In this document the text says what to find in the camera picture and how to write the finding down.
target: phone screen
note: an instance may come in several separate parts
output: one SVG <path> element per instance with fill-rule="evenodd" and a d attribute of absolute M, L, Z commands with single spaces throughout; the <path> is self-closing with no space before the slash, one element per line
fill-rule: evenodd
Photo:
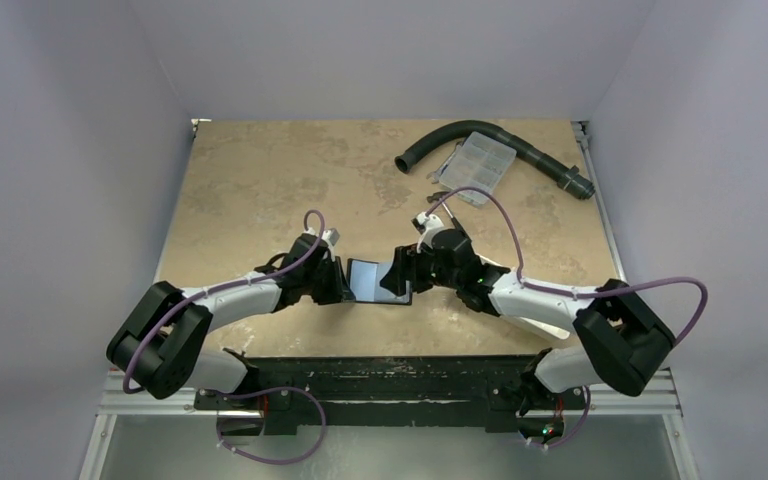
<path fill-rule="evenodd" d="M 359 303 L 410 305 L 410 282 L 405 282 L 408 284 L 408 293 L 402 296 L 396 296 L 380 285 L 381 279 L 384 278 L 392 265 L 393 262 L 366 262 L 350 258 L 348 264 L 349 289 L 355 294 L 355 301 Z"/>

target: black metal bar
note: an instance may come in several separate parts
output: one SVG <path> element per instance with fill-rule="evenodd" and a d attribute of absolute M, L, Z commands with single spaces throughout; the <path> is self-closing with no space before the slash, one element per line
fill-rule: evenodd
<path fill-rule="evenodd" d="M 291 385 L 310 391 L 329 425 L 484 427 L 518 430 L 522 374 L 534 355 L 430 357 L 247 358 L 251 369 L 238 393 Z M 581 395 L 561 394 L 567 410 L 584 407 Z M 197 395 L 199 410 L 256 408 L 256 402 Z M 551 410 L 554 405 L 535 408 Z M 266 434 L 293 434 L 318 425 L 313 404 L 301 395 L 269 395 Z"/>

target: wooden tabletop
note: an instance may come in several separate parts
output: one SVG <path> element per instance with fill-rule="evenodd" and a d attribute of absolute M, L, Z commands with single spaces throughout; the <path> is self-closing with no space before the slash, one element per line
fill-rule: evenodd
<path fill-rule="evenodd" d="M 310 208 L 340 232 L 337 253 L 390 261 L 415 242 L 411 219 L 439 190 L 425 178 L 452 152 L 443 146 L 405 175 L 393 157 L 443 120 L 203 122 L 199 125 L 158 278 L 178 287 L 230 280 L 286 251 Z M 494 120 L 561 163 L 583 159 L 567 120 Z M 595 200 L 580 201 L 515 161 L 495 191 L 517 229 L 532 278 L 596 285 L 616 275 Z M 491 203 L 449 205 L 478 253 L 515 267 L 505 223 Z M 555 346 L 574 339 L 554 342 Z M 342 304 L 309 298 L 208 337 L 208 348 L 252 356 L 479 355 L 536 353 L 550 345 L 503 319 L 468 310 L 434 288 L 413 305 Z"/>

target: purple cable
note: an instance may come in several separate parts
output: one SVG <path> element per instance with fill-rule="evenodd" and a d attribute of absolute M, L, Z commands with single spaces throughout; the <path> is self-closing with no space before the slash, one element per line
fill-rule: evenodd
<path fill-rule="evenodd" d="M 240 278 L 237 280 L 232 280 L 230 282 L 221 283 L 219 285 L 214 285 L 213 287 L 207 290 L 202 290 L 190 297 L 185 298 L 184 300 L 178 302 L 174 307 L 169 309 L 169 311 L 166 312 L 166 314 L 160 318 L 160 321 L 157 322 L 157 325 L 155 325 L 154 327 L 152 327 L 151 330 L 149 330 L 148 334 L 145 336 L 143 341 L 140 342 L 140 344 L 137 346 L 137 349 L 134 350 L 134 354 L 131 356 L 131 361 L 128 362 L 128 368 L 125 369 L 125 377 L 122 379 L 122 390 L 128 394 L 139 393 L 145 390 L 143 387 L 131 388 L 131 378 L 134 376 L 134 371 L 137 369 L 137 362 L 139 361 L 143 352 L 145 352 L 145 349 L 148 347 L 148 344 L 155 337 L 155 335 L 157 335 L 157 332 L 159 332 L 160 329 L 163 328 L 169 322 L 169 320 L 172 319 L 172 317 L 174 317 L 184 307 L 186 307 L 187 305 L 195 301 L 201 300 L 202 298 L 208 295 L 212 295 L 214 293 L 228 290 L 230 288 L 241 287 L 243 285 L 260 283 L 260 282 L 284 275 L 285 273 L 293 270 L 294 268 L 304 263 L 305 260 L 310 258 L 310 256 L 313 255 L 313 251 L 316 250 L 316 247 L 319 246 L 319 242 L 322 241 L 322 236 L 325 235 L 325 217 L 322 215 L 322 212 L 320 212 L 319 210 L 308 210 L 305 213 L 305 216 L 304 216 L 305 229 L 307 229 L 307 219 L 308 217 L 310 217 L 311 214 L 319 217 L 319 236 L 316 238 L 316 241 L 313 242 L 313 245 L 311 245 L 308 251 L 305 252 L 304 255 L 299 257 L 298 260 L 291 263 L 290 265 L 287 265 L 285 268 L 282 268 L 281 270 L 264 275 L 262 277 L 253 278 L 251 280 L 247 278 Z"/>
<path fill-rule="evenodd" d="M 306 452 L 304 452 L 301 455 L 298 455 L 296 457 L 291 458 L 282 458 L 282 459 L 274 459 L 274 458 L 264 458 L 259 457 L 257 455 L 244 452 L 240 450 L 239 448 L 231 445 L 227 441 L 225 441 L 225 438 L 222 437 L 222 430 L 220 429 L 219 425 L 219 419 L 216 420 L 216 437 L 219 438 L 219 444 L 225 447 L 228 451 L 231 453 L 236 453 L 237 455 L 241 455 L 243 457 L 246 457 L 250 460 L 254 460 L 256 462 L 265 463 L 267 465 L 290 465 L 292 463 L 301 462 L 302 460 L 307 459 L 311 455 L 316 452 L 316 450 L 322 445 L 322 441 L 325 440 L 325 433 L 328 431 L 328 426 L 325 423 L 325 410 L 322 408 L 322 404 L 319 403 L 319 401 L 311 395 L 309 392 L 302 390 L 301 388 L 296 387 L 273 387 L 273 388 L 267 388 L 265 390 L 261 390 L 259 392 L 253 392 L 253 393 L 246 393 L 246 394 L 240 394 L 240 395 L 228 395 L 226 393 L 220 393 L 220 395 L 223 395 L 231 400 L 245 400 L 247 398 L 254 398 L 259 397 L 261 395 L 267 395 L 269 393 L 275 393 L 280 392 L 282 390 L 288 390 L 291 392 L 301 393 L 305 397 L 307 397 L 313 404 L 316 406 L 316 409 L 319 411 L 319 418 L 322 420 L 321 429 L 319 430 L 319 437 L 316 439 L 316 442 L 314 442 L 313 446 L 307 449 Z"/>
<path fill-rule="evenodd" d="M 591 395 L 590 395 L 590 387 L 585 385 L 582 388 L 584 389 L 584 395 L 585 395 L 585 397 L 584 397 L 584 411 L 581 412 L 581 416 L 578 417 L 578 421 L 575 422 L 575 425 L 572 427 L 572 430 L 567 432 L 567 434 L 564 435 L 563 437 L 561 437 L 561 439 L 558 440 L 557 442 L 549 445 L 550 449 L 558 448 L 558 447 L 564 445 L 565 443 L 569 443 L 569 441 L 572 440 L 573 437 L 575 437 L 575 435 L 578 433 L 578 431 L 581 430 L 581 427 L 584 426 L 584 421 L 587 420 L 587 414 L 590 413 Z"/>
<path fill-rule="evenodd" d="M 446 199 L 464 190 L 472 190 L 474 192 L 478 192 L 486 196 L 488 199 L 490 199 L 490 201 L 492 201 L 496 205 L 496 207 L 499 209 L 499 212 L 502 213 L 502 217 L 504 217 L 505 223 L 508 224 L 508 229 L 511 231 L 511 237 L 514 240 L 514 247 L 516 248 L 517 260 L 519 261 L 519 265 L 517 266 L 517 272 L 516 272 L 517 280 L 519 280 L 520 284 L 526 288 L 529 288 L 531 290 L 535 290 L 538 292 L 550 293 L 553 295 L 562 295 L 569 298 L 590 299 L 590 298 L 613 297 L 616 295 L 627 295 L 629 293 L 639 292 L 641 290 L 649 290 L 650 288 L 662 287 L 665 285 L 673 285 L 676 283 L 689 283 L 689 284 L 695 285 L 696 287 L 699 288 L 699 293 L 700 293 L 699 304 L 696 307 L 696 311 L 693 312 L 693 315 L 690 317 L 690 321 L 687 322 L 687 325 L 685 325 L 681 333 L 679 333 L 678 336 L 676 337 L 676 345 L 681 343 L 681 341 L 684 340 L 685 337 L 687 337 L 690 331 L 693 330 L 693 327 L 696 326 L 696 323 L 699 321 L 699 318 L 702 316 L 702 312 L 705 310 L 705 306 L 708 304 L 708 287 L 706 287 L 704 283 L 702 283 L 701 281 L 693 277 L 663 278 L 661 280 L 653 280 L 651 282 L 640 283 L 640 284 L 632 285 L 629 287 L 616 288 L 613 290 L 606 290 L 603 292 L 578 293 L 578 294 L 573 293 L 569 290 L 563 290 L 560 288 L 552 288 L 552 287 L 544 287 L 542 285 L 536 285 L 527 280 L 523 280 L 522 269 L 524 267 L 525 261 L 522 258 L 522 246 L 520 246 L 519 239 L 517 238 L 517 235 L 516 235 L 516 230 L 514 229 L 514 225 L 511 222 L 511 218 L 508 216 L 508 212 L 505 211 L 505 208 L 502 206 L 501 203 L 499 203 L 498 200 L 496 200 L 495 197 L 493 197 L 493 195 L 476 187 L 459 187 L 447 193 L 446 195 L 443 195 L 443 197 L 440 198 L 440 200 L 438 200 L 437 203 L 435 203 L 434 205 L 431 205 L 431 208 L 426 210 L 425 213 L 431 214 L 431 212 L 436 210 L 437 207 L 439 207 L 444 201 L 446 201 Z"/>

